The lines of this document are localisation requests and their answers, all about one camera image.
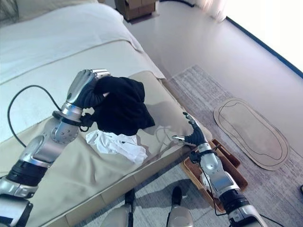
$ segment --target gray rug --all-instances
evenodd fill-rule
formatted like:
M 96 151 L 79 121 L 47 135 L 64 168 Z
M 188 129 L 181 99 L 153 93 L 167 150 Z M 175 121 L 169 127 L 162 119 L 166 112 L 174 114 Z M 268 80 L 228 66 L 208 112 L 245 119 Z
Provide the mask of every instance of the gray rug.
M 187 111 L 241 161 L 239 171 L 249 182 L 244 194 L 257 210 L 286 227 L 301 227 L 303 196 L 299 192 L 299 186 L 303 184 L 303 158 L 296 152 L 291 152 L 289 159 L 276 171 L 267 171 L 255 165 L 217 126 L 213 118 L 214 108 L 232 95 L 198 66 L 185 70 L 164 84 Z M 135 227 L 165 226 L 171 192 L 176 185 L 182 188 L 182 206 L 190 209 L 195 226 L 229 225 L 226 216 L 215 216 L 214 210 L 179 167 L 181 161 L 182 158 L 136 187 Z M 123 197 L 120 197 L 77 226 L 99 227 L 108 212 L 122 204 Z M 269 227 L 277 226 L 267 223 Z

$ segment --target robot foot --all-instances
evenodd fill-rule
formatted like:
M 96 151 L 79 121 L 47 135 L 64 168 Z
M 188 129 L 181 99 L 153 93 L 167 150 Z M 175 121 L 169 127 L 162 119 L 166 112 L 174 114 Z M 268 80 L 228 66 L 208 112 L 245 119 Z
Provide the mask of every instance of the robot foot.
M 181 205 L 182 201 L 182 191 L 179 186 L 176 186 L 174 190 L 172 191 L 172 196 L 171 196 L 171 207 L 175 207 L 176 205 Z

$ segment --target white curtain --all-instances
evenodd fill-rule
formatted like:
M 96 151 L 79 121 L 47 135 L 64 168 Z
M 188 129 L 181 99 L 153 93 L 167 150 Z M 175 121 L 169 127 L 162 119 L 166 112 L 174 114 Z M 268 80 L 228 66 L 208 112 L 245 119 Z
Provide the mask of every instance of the white curtain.
M 216 21 L 221 22 L 226 18 L 226 2 L 227 0 L 196 0 L 196 5 Z

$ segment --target white towel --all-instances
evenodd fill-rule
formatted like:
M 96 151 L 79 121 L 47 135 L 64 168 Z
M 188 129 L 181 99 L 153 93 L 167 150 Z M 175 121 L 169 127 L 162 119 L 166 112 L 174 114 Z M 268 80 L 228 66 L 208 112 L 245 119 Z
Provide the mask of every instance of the white towel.
M 95 130 L 86 135 L 86 142 L 90 145 L 96 145 L 100 153 L 119 153 L 136 164 L 142 164 L 147 157 L 145 148 L 137 144 L 135 135 L 116 135 L 111 132 Z

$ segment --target oval mat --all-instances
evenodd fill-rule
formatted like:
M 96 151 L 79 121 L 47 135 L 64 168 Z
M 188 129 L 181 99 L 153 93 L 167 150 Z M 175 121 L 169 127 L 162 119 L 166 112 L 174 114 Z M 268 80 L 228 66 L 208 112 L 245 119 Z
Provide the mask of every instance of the oval mat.
M 227 99 L 215 108 L 214 119 L 258 166 L 276 170 L 287 160 L 290 146 L 286 138 L 243 100 Z

